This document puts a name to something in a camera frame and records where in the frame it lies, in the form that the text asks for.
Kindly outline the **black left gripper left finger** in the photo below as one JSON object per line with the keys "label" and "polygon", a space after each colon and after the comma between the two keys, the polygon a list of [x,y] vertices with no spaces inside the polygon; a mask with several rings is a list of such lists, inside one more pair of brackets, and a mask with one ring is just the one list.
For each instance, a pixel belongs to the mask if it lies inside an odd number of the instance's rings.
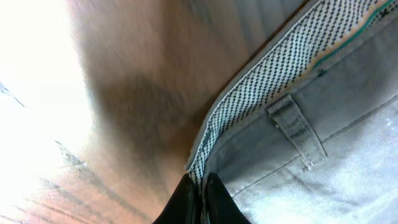
{"label": "black left gripper left finger", "polygon": [[200,210],[201,202],[195,184],[185,174],[153,224],[199,224]]}

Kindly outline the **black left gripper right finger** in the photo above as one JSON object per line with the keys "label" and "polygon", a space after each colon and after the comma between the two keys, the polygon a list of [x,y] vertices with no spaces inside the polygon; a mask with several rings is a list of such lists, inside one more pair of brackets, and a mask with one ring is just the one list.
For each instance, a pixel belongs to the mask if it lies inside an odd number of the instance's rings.
{"label": "black left gripper right finger", "polygon": [[210,223],[250,224],[250,221],[241,213],[217,174],[209,174],[205,193]]}

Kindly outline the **grey shorts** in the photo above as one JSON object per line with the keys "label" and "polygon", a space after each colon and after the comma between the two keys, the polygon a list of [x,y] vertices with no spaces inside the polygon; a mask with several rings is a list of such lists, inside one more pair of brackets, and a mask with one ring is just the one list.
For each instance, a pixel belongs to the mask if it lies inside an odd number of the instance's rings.
{"label": "grey shorts", "polygon": [[397,2],[310,1],[221,92],[187,171],[251,223],[397,222]]}

